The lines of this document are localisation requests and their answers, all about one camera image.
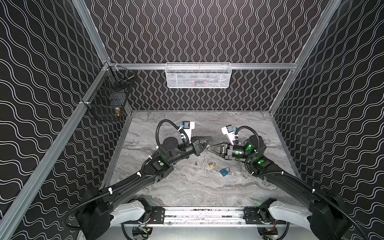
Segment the blue padlock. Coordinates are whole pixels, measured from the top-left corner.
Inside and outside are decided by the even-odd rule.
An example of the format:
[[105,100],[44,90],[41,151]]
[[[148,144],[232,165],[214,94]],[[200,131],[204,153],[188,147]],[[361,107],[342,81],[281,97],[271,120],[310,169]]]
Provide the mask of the blue padlock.
[[221,169],[219,172],[223,177],[225,177],[231,173],[231,170],[230,168],[224,168],[224,169]]

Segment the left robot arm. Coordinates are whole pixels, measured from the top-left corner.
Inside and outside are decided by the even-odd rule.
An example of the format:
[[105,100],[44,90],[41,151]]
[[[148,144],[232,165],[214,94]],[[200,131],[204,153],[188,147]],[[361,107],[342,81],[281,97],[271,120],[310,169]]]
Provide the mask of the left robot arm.
[[189,145],[180,144],[175,137],[166,138],[158,150],[149,157],[135,174],[105,187],[87,191],[81,203],[69,210],[61,225],[68,230],[82,231],[88,240],[101,237],[117,217],[113,212],[118,206],[142,189],[166,178],[174,165],[191,155],[199,156],[210,144],[212,137],[192,137]]

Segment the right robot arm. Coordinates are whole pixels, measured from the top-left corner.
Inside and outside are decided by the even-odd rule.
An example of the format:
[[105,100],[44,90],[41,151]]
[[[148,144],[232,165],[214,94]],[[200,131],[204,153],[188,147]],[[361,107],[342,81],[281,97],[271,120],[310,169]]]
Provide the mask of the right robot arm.
[[338,194],[329,194],[289,174],[264,152],[266,145],[262,137],[250,136],[243,145],[220,143],[209,146],[208,151],[225,160],[243,159],[246,170],[254,177],[271,183],[298,200],[302,210],[283,206],[277,200],[268,199],[259,208],[262,222],[285,221],[310,230],[320,240],[339,240],[354,226],[363,239],[368,235],[345,211],[345,202]]

